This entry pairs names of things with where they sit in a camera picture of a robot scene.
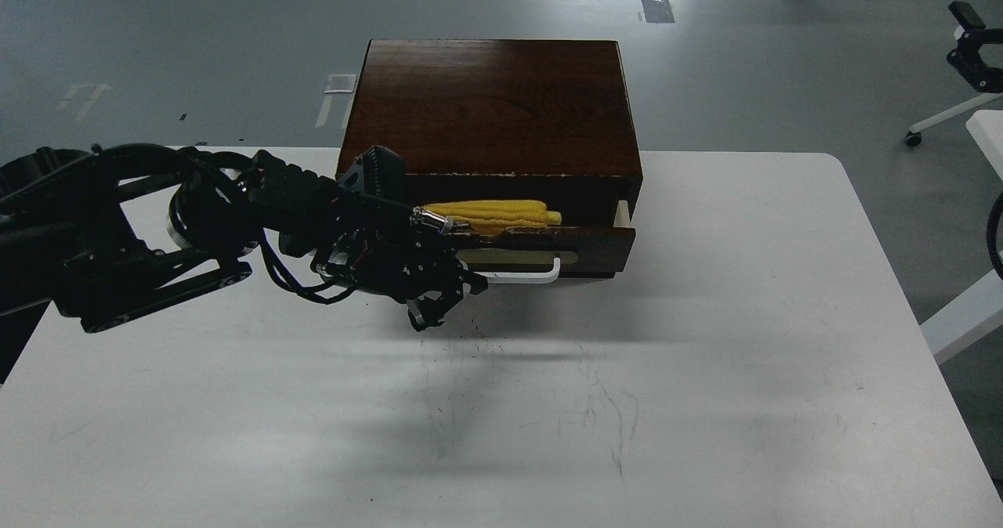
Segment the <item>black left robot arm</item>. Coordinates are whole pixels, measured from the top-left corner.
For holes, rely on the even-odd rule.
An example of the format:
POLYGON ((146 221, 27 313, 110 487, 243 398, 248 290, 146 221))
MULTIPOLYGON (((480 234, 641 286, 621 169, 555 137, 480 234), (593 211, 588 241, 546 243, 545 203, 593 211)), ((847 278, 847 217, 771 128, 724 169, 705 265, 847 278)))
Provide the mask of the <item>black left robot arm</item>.
POLYGON ((88 332, 251 275, 320 306, 356 292, 442 324, 487 278, 448 240, 451 219, 398 198, 401 160, 372 147, 333 179, 251 156, 133 143, 40 147, 2 167, 2 315, 53 304, 88 332))

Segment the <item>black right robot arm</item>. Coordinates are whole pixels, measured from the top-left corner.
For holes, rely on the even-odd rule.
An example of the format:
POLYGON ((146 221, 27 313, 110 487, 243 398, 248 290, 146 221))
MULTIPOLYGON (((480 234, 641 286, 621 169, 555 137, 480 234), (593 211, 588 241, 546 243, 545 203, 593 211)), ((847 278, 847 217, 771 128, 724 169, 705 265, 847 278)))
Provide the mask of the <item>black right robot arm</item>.
POLYGON ((962 32, 956 38, 955 49, 946 60, 961 78, 977 92, 1002 92, 1002 71, 982 60, 980 50, 986 44, 1002 43, 1002 28, 989 28, 970 3, 952 1, 948 9, 955 17, 962 32))

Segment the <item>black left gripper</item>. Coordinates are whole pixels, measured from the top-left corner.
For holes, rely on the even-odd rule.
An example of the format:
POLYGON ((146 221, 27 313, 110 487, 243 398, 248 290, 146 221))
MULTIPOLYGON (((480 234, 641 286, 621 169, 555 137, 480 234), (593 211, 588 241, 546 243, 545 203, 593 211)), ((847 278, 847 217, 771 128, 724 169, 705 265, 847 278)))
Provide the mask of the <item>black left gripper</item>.
POLYGON ((317 249, 315 263, 328 272, 325 285, 342 289, 333 297, 310 292, 311 301, 336 303, 355 291, 406 301, 417 332, 441 326, 465 294, 479 295, 490 285, 486 276, 459 262, 451 243, 433 230, 377 230, 327 221, 312 228, 310 239, 317 249), (428 296, 430 291, 438 297, 428 296))

